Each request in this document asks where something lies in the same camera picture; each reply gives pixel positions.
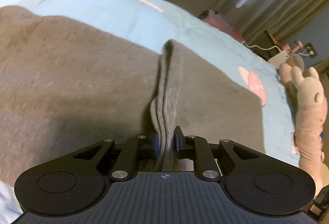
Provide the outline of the dark bedside table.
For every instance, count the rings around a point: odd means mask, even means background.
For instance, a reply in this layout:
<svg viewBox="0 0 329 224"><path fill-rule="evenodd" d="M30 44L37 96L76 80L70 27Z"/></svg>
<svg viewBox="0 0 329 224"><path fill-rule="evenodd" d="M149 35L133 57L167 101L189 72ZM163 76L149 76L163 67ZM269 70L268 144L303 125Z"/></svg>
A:
<svg viewBox="0 0 329 224"><path fill-rule="evenodd" d="M303 44L299 40L292 41L291 43L280 43L267 30L254 42L251 50L266 61L283 51L286 51L288 54L310 57L311 59L318 56L311 43Z"/></svg>

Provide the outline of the pink plush rabbit toy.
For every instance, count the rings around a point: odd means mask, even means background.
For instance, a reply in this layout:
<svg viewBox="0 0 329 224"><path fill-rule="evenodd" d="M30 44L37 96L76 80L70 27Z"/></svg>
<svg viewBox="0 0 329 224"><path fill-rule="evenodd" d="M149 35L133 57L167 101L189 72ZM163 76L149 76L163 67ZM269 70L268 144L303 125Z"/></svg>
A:
<svg viewBox="0 0 329 224"><path fill-rule="evenodd" d="M297 111L295 115L294 144L297 148L299 168L307 172L315 182L316 194L323 188L321 168L323 124L327 118L328 104L317 70L305 69L298 54L291 54L279 66L280 81Z"/></svg>

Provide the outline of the light blue mushroom bedsheet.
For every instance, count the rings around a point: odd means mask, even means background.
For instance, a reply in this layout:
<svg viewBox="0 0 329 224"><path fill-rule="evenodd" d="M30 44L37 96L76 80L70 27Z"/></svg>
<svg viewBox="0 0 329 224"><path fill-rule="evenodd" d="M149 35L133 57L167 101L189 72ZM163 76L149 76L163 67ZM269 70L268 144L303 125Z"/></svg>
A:
<svg viewBox="0 0 329 224"><path fill-rule="evenodd" d="M1 0L1 8L22 9L40 19L62 16L79 21L155 54L166 41L174 39L241 86L245 82L239 67L256 72L267 98L262 109L263 139L258 143L270 156L293 166L298 164L298 154L292 153L293 120L274 68L180 7L164 0ZM5 131L1 140L1 223L12 223L22 213L13 183L18 173L36 160L27 141L41 125L38 120L30 120L30 114L63 92L58 83L45 78L55 61L55 55L49 54L38 69L25 68L18 83L7 75L9 62L1 62L1 125Z"/></svg>

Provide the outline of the pink red bag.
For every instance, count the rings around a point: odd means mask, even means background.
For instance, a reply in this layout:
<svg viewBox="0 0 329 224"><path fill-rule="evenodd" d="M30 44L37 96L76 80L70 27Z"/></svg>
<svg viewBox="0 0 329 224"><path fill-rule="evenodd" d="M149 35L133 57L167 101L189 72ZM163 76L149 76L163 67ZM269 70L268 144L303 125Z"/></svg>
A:
<svg viewBox="0 0 329 224"><path fill-rule="evenodd" d="M221 32L228 34L236 41L240 43L244 41L241 33L217 11L205 10L198 16L198 18L210 26L217 28Z"/></svg>

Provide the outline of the grey sweatpants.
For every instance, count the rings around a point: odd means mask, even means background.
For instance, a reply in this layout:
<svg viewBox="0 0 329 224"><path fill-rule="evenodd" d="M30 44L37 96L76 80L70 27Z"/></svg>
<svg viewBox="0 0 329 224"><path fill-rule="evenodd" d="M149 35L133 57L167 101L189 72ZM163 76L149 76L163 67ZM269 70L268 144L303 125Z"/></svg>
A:
<svg viewBox="0 0 329 224"><path fill-rule="evenodd" d="M173 171L173 131L264 152L258 96L184 45L157 54L63 16L1 8L1 181L106 138L152 130Z"/></svg>

